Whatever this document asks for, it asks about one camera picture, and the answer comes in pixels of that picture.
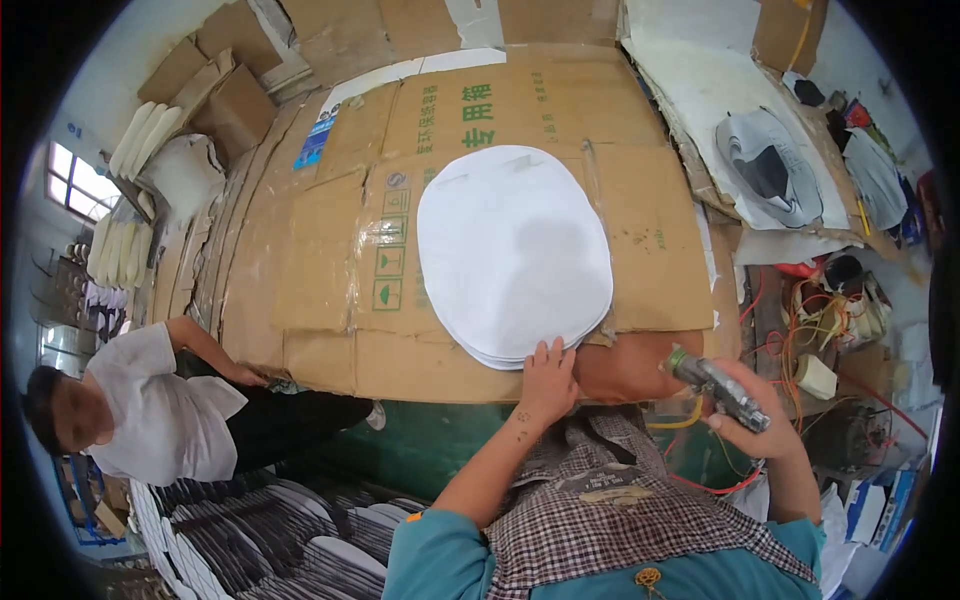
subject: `blue label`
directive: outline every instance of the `blue label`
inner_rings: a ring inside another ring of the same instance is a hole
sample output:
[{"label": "blue label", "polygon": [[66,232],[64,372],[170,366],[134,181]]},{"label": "blue label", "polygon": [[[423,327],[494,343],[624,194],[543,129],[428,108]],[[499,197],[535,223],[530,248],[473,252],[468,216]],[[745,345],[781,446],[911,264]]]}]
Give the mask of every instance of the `blue label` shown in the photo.
[{"label": "blue label", "polygon": [[340,104],[338,103],[333,105],[330,111],[325,110],[320,113],[317,122],[313,124],[313,129],[310,130],[303,142],[300,155],[294,161],[294,170],[320,162],[326,139],[330,137],[330,128],[333,127],[333,122],[337,120],[337,112],[339,111]]}]

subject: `white wall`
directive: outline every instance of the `white wall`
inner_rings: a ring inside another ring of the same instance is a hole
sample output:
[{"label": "white wall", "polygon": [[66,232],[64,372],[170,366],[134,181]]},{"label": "white wall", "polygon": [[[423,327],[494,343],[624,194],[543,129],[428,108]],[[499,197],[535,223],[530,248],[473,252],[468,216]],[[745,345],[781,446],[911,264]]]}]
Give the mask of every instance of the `white wall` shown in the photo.
[{"label": "white wall", "polygon": [[[77,73],[55,118],[54,138],[94,168],[112,151],[140,106],[136,90],[184,36],[225,0],[133,0]],[[82,130],[77,139],[75,130]]]},{"label": "white wall", "polygon": [[[828,5],[810,79],[826,96],[839,89],[846,92],[849,100],[859,98],[887,136],[894,154],[903,163],[903,174],[912,184],[916,185],[917,177],[933,168],[917,120],[886,62],[836,0]],[[890,83],[886,93],[879,82]]]}]

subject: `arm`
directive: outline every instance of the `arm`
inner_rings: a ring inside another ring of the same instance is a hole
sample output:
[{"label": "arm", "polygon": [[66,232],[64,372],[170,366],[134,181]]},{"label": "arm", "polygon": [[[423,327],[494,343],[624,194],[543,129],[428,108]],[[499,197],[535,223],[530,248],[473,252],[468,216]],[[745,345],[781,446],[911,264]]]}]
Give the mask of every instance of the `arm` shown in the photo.
[{"label": "arm", "polygon": [[433,508],[466,516],[483,529],[496,511],[514,473],[540,435],[573,406],[579,392],[571,372],[576,352],[564,341],[545,342],[523,364],[523,396],[507,422],[447,484]]},{"label": "arm", "polygon": [[190,317],[183,315],[165,322],[174,352],[187,348],[219,374],[244,385],[266,385],[267,382],[246,367],[237,365],[220,344]]},{"label": "arm", "polygon": [[716,364],[739,381],[756,400],[770,417],[770,427],[755,434],[735,419],[717,414],[710,415],[707,424],[746,454],[767,459],[770,520],[786,523],[806,517],[814,525],[819,525],[821,508],[817,480],[800,435],[783,413],[777,391],[740,363],[717,359]]}]

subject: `white oval fabric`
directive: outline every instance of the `white oval fabric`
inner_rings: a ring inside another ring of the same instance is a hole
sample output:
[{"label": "white oval fabric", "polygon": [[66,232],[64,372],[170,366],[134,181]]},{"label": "white oval fabric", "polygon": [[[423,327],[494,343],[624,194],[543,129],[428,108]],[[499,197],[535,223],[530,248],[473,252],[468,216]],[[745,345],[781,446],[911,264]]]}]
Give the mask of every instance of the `white oval fabric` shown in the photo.
[{"label": "white oval fabric", "polygon": [[603,226],[542,150],[494,146],[448,164],[423,191],[417,240],[437,317],[495,369],[522,368],[540,340],[579,344],[610,309]]}]

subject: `window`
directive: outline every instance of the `window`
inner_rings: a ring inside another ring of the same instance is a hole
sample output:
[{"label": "window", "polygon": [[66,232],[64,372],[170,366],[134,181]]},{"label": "window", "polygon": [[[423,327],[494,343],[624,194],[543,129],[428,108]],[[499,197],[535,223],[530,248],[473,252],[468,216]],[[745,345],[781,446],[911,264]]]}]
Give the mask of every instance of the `window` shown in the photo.
[{"label": "window", "polygon": [[47,197],[86,221],[96,223],[117,204],[120,190],[69,150],[50,142]]}]

